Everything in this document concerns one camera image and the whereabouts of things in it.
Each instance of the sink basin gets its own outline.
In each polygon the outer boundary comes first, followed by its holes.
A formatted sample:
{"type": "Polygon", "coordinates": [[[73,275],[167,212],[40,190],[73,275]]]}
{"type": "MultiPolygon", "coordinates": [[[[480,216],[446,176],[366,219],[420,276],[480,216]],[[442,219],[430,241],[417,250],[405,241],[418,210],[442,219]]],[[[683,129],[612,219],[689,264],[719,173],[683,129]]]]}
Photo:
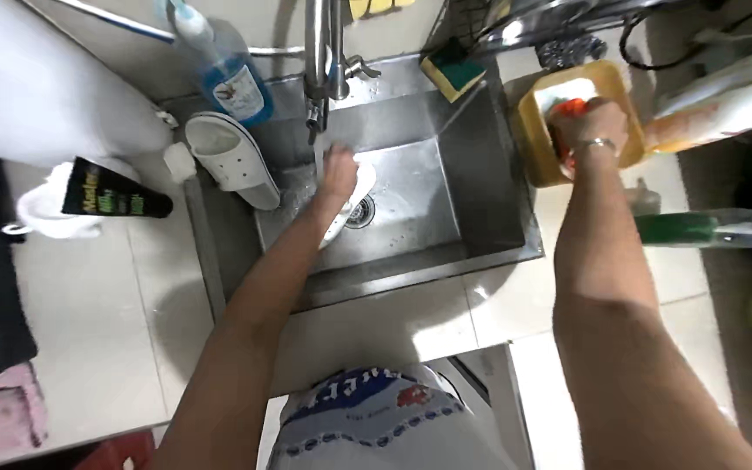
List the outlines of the sink basin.
{"type": "MultiPolygon", "coordinates": [[[[344,228],[320,252],[298,311],[543,254],[495,61],[484,64],[488,72],[475,89],[450,104],[419,60],[373,62],[381,77],[350,80],[350,97],[332,102],[325,138],[372,163],[377,183],[357,214],[358,228],[344,228]]],[[[275,80],[269,90],[275,115],[249,131],[281,190],[281,206],[255,211],[217,189],[202,169],[185,184],[217,313],[317,187],[302,80],[275,80]]],[[[204,108],[188,100],[169,111],[186,121],[204,108]]]]}

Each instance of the silver bracelet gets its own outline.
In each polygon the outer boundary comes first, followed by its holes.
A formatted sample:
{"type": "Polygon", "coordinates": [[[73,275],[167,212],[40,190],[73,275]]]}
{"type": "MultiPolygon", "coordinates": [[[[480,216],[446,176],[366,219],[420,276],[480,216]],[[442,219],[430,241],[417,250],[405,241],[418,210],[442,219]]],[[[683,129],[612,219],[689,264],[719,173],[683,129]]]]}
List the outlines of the silver bracelet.
{"type": "Polygon", "coordinates": [[[611,149],[612,152],[614,152],[614,155],[619,156],[617,155],[617,146],[614,145],[614,142],[612,142],[611,139],[602,139],[600,137],[596,139],[590,139],[590,141],[579,142],[575,150],[585,150],[591,145],[596,145],[599,147],[608,147],[609,149],[611,149]]]}

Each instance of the bottle label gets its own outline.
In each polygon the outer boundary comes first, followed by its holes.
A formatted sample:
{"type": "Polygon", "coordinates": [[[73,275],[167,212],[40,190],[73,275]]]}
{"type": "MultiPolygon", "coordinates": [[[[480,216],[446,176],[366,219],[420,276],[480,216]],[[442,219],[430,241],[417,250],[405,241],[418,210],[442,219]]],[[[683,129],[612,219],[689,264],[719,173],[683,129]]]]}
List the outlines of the bottle label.
{"type": "Polygon", "coordinates": [[[254,81],[248,66],[230,79],[214,87],[214,97],[222,108],[237,121],[246,120],[259,113],[266,105],[257,82],[254,81]]]}

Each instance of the hand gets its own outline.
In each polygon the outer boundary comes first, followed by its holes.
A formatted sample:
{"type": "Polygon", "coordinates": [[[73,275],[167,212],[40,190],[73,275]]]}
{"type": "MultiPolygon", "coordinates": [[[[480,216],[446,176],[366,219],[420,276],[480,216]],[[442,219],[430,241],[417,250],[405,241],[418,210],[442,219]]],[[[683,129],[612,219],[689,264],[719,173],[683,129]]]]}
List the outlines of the hand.
{"type": "Polygon", "coordinates": [[[319,194],[344,204],[353,195],[358,169],[353,151],[346,145],[333,144],[324,152],[324,179],[319,194]]]}
{"type": "Polygon", "coordinates": [[[608,139],[617,147],[617,155],[628,141],[628,117],[620,105],[606,98],[594,98],[587,112],[577,117],[555,113],[548,122],[558,128],[565,144],[574,151],[594,139],[608,139]]]}

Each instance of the orange plastic container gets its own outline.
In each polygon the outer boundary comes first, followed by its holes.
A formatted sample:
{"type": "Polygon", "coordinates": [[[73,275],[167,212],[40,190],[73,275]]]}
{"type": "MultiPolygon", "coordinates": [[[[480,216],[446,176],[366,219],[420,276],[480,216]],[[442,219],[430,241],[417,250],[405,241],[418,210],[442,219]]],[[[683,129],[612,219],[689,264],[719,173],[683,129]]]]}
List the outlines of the orange plastic container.
{"type": "Polygon", "coordinates": [[[628,116],[628,143],[620,155],[620,168],[628,168],[643,158],[643,133],[634,106],[628,98],[622,77],[617,66],[610,60],[597,60],[573,69],[561,70],[536,81],[532,89],[513,110],[512,125],[520,122],[520,129],[513,129],[521,135],[520,146],[526,154],[527,176],[535,187],[551,187],[571,182],[561,173],[559,160],[553,150],[550,133],[547,130],[544,114],[536,100],[536,91],[564,84],[575,79],[591,80],[597,95],[616,101],[628,116]]]}

